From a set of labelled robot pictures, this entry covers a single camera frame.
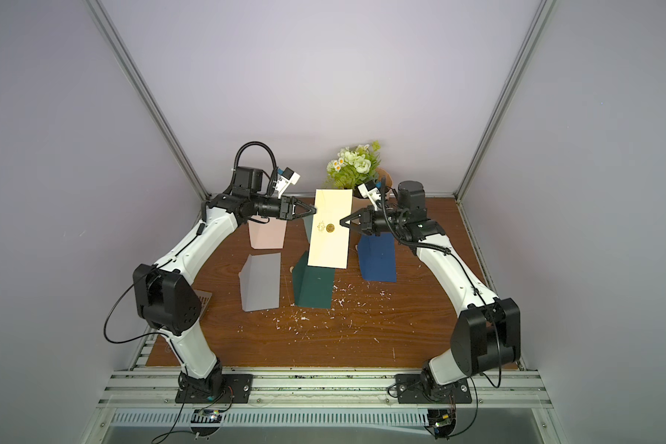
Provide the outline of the navy blue envelope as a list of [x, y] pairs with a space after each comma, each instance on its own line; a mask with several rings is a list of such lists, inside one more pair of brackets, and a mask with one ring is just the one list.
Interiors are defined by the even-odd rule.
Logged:
[[391, 233], [363, 235], [357, 244], [362, 278], [372, 282], [397, 281], [394, 237]]

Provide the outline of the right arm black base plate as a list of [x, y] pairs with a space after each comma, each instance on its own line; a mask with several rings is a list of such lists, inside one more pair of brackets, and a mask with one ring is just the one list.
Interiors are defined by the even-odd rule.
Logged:
[[471, 404], [473, 393], [467, 379], [447, 385], [437, 384], [425, 372], [401, 373], [395, 376], [390, 393], [401, 404]]

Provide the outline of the mint green envelope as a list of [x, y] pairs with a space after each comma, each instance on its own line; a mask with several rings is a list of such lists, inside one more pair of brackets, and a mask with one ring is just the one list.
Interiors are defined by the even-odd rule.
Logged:
[[313, 216], [305, 216], [303, 218], [303, 225], [305, 226], [305, 235], [307, 238], [307, 242], [311, 242], [312, 239], [312, 231], [313, 231]]

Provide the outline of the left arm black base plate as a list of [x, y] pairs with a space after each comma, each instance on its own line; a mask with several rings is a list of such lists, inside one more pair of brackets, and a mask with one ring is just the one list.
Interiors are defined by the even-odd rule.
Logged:
[[252, 374], [214, 373], [207, 379], [179, 374], [176, 403], [248, 403]]

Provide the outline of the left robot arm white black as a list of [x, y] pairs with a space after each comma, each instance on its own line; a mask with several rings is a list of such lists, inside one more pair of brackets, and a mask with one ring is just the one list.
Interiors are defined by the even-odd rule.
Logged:
[[274, 171], [266, 192], [263, 175], [259, 168], [234, 168], [233, 183], [203, 204], [201, 220], [183, 240], [156, 264], [133, 272], [138, 316], [165, 337], [181, 365], [177, 401], [216, 398], [224, 387], [222, 364], [201, 329], [202, 304], [192, 288], [207, 259], [255, 216], [290, 221], [316, 214], [312, 205], [284, 194], [300, 179], [294, 170]]

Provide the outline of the cream yellow envelope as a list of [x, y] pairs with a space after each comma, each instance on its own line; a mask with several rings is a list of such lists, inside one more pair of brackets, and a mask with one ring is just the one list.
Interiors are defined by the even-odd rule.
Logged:
[[340, 220], [351, 214], [352, 205], [351, 190], [316, 191], [308, 266], [347, 268], [350, 230]]

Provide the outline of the grey envelope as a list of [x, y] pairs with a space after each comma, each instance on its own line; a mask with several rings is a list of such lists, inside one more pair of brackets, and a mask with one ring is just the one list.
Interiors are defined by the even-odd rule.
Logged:
[[250, 255], [240, 271], [244, 312], [279, 308], [281, 254]]

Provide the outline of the dark green envelope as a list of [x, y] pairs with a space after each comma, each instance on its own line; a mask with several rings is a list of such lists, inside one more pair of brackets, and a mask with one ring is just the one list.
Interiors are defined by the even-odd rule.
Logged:
[[309, 266], [309, 251], [305, 251], [292, 270], [292, 286], [296, 306], [331, 309], [335, 281], [334, 268]]

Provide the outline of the pink envelope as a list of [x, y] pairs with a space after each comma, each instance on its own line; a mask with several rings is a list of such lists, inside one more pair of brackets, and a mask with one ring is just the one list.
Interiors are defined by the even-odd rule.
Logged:
[[284, 247], [287, 222], [285, 220], [270, 219], [268, 222], [250, 221], [249, 238], [251, 247], [255, 250], [280, 250]]

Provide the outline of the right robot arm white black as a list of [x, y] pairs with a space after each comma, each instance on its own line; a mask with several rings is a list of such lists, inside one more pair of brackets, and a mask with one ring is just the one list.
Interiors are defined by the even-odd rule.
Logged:
[[421, 372], [425, 396], [442, 400], [468, 377], [517, 362], [522, 351], [518, 304], [500, 299], [458, 255], [440, 223], [427, 214], [422, 183], [401, 182], [392, 191], [394, 205], [386, 185], [368, 181], [358, 192], [370, 205], [342, 218], [340, 225], [368, 236], [390, 233], [432, 272], [457, 314], [449, 349], [431, 358]]

